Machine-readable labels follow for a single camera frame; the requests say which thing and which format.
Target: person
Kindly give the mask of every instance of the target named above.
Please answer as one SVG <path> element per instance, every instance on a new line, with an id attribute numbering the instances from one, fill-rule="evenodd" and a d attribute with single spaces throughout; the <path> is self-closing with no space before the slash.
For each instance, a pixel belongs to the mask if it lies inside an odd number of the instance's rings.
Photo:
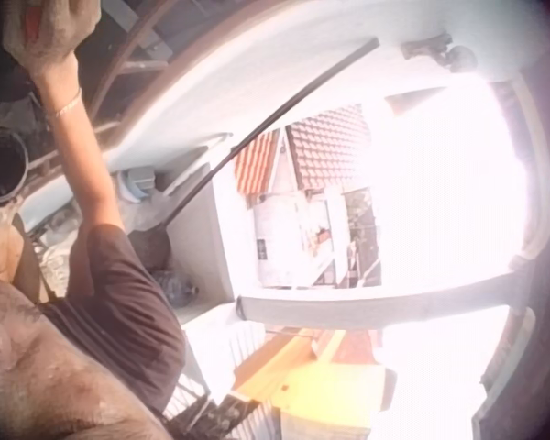
<path id="1" fill-rule="evenodd" d="M 185 341 L 159 285 L 127 238 L 114 184 L 83 105 L 74 50 L 92 33 L 100 14 L 98 0 L 45 0 L 39 11 L 28 9 L 23 0 L 5 5 L 5 49 L 37 86 L 82 212 L 67 295 L 37 307 L 161 417 L 184 365 Z M 12 220 L 12 212 L 5 217 Z M 12 226 L 7 232 L 0 229 L 1 234 L 0 280 L 13 283 L 20 278 L 17 272 L 32 272 L 20 258 L 25 239 L 14 239 Z M 36 303 L 26 278 L 14 286 Z"/>

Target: sunlight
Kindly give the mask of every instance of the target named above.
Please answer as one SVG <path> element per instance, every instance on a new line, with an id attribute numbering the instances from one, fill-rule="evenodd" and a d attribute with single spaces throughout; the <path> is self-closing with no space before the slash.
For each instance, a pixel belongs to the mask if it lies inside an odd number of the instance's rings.
<path id="1" fill-rule="evenodd" d="M 383 284 L 504 272 L 523 244 L 526 183 L 488 85 L 468 79 L 390 125 L 373 149 Z"/>
<path id="2" fill-rule="evenodd" d="M 391 408 L 373 415 L 370 440 L 471 440 L 484 402 L 479 383 L 501 338 L 508 306 L 397 324 L 375 358 L 398 374 Z"/>

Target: rusty metal frame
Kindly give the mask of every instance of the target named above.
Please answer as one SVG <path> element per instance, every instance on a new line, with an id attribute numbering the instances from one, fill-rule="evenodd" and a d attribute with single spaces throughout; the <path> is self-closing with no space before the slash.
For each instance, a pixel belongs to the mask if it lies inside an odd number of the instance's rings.
<path id="1" fill-rule="evenodd" d="M 125 42 L 118 48 L 115 56 L 110 61 L 110 64 L 108 64 L 104 76 L 93 94 L 93 99 L 90 104 L 90 117 L 92 120 L 96 118 L 112 83 L 116 77 L 122 73 L 125 62 L 128 61 L 130 55 L 137 48 L 140 39 L 155 27 L 159 20 L 177 1 L 178 0 L 157 0 L 156 4 L 130 29 L 126 35 Z"/>

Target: metal bar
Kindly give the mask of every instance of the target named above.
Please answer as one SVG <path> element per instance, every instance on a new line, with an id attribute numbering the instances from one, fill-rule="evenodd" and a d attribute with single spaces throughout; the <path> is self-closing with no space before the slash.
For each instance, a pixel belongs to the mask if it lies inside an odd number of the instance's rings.
<path id="1" fill-rule="evenodd" d="M 524 283 L 517 272 L 440 291 L 410 294 L 389 287 L 294 291 L 263 289 L 240 296 L 248 320 L 298 328 L 371 330 L 399 323 L 463 314 L 513 302 Z"/>
<path id="2" fill-rule="evenodd" d="M 139 21 L 138 14 L 131 9 L 124 0 L 102 0 L 102 9 L 114 19 L 116 23 L 125 31 L 130 30 Z M 153 60 L 166 61 L 172 55 L 165 41 L 150 29 L 146 35 L 139 39 L 138 45 L 147 52 Z"/>
<path id="3" fill-rule="evenodd" d="M 120 71 L 122 66 L 128 61 L 128 58 L 137 47 L 141 39 L 150 32 L 157 22 L 175 5 L 177 0 L 158 0 L 157 3 L 150 8 L 145 16 L 140 18 L 137 23 L 128 31 L 124 44 L 118 48 L 115 56 L 110 61 L 102 80 L 98 84 L 98 88 L 93 94 L 93 100 L 90 105 L 90 117 L 95 119 L 98 110 L 104 101 L 110 86 Z"/>
<path id="4" fill-rule="evenodd" d="M 131 73 L 162 71 L 167 68 L 167 66 L 168 64 L 166 61 L 125 61 L 118 74 L 129 75 Z"/>
<path id="5" fill-rule="evenodd" d="M 200 408 L 200 411 L 198 411 L 194 417 L 192 418 L 192 421 L 188 423 L 187 427 L 185 428 L 185 432 L 186 433 L 189 433 L 192 428 L 195 426 L 195 424 L 198 422 L 198 420 L 200 420 L 200 417 L 202 417 L 202 415 L 204 414 L 204 411 L 206 410 L 206 408 L 210 405 L 210 396 L 206 395 L 205 396 L 205 401 L 203 402 L 203 405 L 202 405 L 202 408 Z"/>

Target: house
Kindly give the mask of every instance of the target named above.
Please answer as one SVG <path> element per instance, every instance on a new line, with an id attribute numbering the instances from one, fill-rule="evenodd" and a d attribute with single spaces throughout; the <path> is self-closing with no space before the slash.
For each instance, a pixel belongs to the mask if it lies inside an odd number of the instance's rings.
<path id="1" fill-rule="evenodd" d="M 356 104 L 264 133 L 236 158 L 237 188 L 254 212 L 264 287 L 347 285 L 344 194 L 367 186 L 360 164 L 370 143 Z"/>

